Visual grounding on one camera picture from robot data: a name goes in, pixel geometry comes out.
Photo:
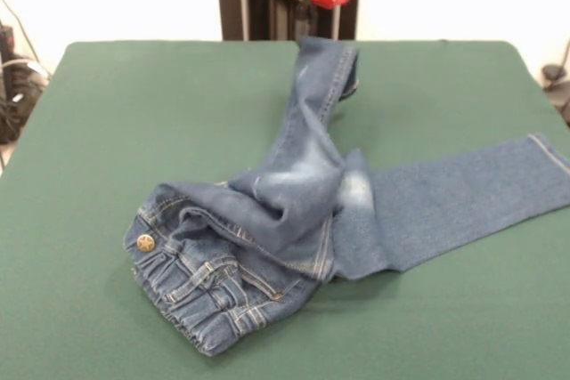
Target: black metal frame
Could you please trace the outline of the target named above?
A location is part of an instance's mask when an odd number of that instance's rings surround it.
[[[241,0],[219,0],[220,14],[222,18],[222,34],[224,40],[243,40],[243,17]],[[248,23],[250,40],[272,40],[272,18],[270,16],[270,4],[278,4],[288,11],[287,39],[295,38],[293,29],[293,11],[297,7],[295,0],[248,0]],[[316,23],[316,35],[330,37],[333,30],[334,12],[322,8],[316,8],[318,20]],[[352,40],[356,37],[356,18],[358,13],[358,0],[350,0],[340,9],[338,24],[338,38]]]

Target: crumpled fabric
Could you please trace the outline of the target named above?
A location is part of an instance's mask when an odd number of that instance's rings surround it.
[[[357,93],[357,57],[302,40],[261,165],[218,184],[162,183],[139,208],[124,239],[135,279],[200,352],[287,318],[333,278],[407,271],[570,205],[570,163],[540,134],[381,172],[359,150],[340,154],[327,125]]]

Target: blue jeans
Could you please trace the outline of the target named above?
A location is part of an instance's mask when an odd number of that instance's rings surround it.
[[[288,317],[334,277],[406,271],[570,204],[570,163],[538,134],[374,174],[359,150],[341,156],[327,124],[357,86],[356,60],[304,39],[261,165],[160,184],[139,209],[125,236],[136,280],[200,352]]]

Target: hem of jeans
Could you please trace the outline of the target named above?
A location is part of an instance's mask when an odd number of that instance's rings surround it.
[[[570,160],[557,151],[548,139],[539,133],[530,133],[528,137],[546,154],[552,163],[558,166],[568,177],[570,177]]]

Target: jeans waistband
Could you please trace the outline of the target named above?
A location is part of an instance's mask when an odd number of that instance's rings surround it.
[[[150,251],[148,247],[141,250],[140,239],[151,243]],[[133,258],[139,286],[161,314],[207,356],[223,352],[240,337],[266,327],[276,314],[289,316],[305,300],[298,294],[316,289],[316,282],[299,279],[286,294],[270,298],[263,290],[252,295],[244,286],[248,273],[234,256],[198,261],[172,245],[140,215],[126,235],[125,249]]]

